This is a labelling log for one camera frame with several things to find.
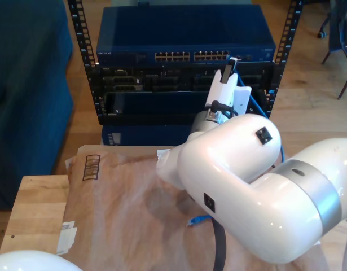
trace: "white label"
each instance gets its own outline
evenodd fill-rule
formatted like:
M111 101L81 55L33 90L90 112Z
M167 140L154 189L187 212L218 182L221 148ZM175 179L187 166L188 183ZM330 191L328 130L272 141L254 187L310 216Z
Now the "white label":
M56 248L57 255L68 253L69 249L72 247L77 234L77 228L74 228L73 226L74 221L65 222L62 224L58 247Z

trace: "wooden table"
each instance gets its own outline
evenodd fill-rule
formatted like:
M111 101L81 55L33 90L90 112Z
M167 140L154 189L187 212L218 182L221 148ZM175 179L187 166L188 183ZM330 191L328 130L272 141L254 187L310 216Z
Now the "wooden table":
M56 254L68 191L66 175L24 177L0 253L40 250ZM347 223L342 221L321 240L332 271L341 270L346 238Z

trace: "black cable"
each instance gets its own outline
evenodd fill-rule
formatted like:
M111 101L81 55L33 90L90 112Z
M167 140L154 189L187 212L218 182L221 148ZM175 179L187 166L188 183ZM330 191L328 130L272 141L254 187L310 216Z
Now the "black cable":
M232 108L232 113L235 115L235 116L238 116L239 114L237 113L236 110L234 110L234 108Z
M230 116L230 114L227 113L227 111L222 111L222 114L223 114L226 118L228 118L228 119L232 118L232 117Z
M212 218L214 239L216 242L216 254L214 256L213 271L223 271L226 262L226 234L225 228Z
M228 119L232 118L232 115L238 116L236 110L234 110L234 107L227 106L225 104L220 103L217 100L214 100L210 106L205 106L205 110L211 109L212 112L216 113L217 111L221 111L222 114L227 117Z

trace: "wooden block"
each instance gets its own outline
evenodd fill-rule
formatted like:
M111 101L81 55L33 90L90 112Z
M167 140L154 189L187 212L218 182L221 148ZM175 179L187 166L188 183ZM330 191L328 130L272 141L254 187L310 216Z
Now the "wooden block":
M67 176L27 176L21 181L0 253L56 253L69 182Z

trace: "brown paper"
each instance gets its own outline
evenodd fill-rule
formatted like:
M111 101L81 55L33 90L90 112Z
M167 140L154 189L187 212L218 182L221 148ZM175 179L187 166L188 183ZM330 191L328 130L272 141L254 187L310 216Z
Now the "brown paper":
M215 256L211 221L186 226L205 212L185 191L158 178L153 149L140 151L148 156L135 158L116 151L108 146L79 151L64 214L64 222L75 221L77 234L62 257L84 271L211 271ZM99 161L97 180L90 158ZM228 233L226 238L226 271L329 270L320 246L292 263L272 265Z

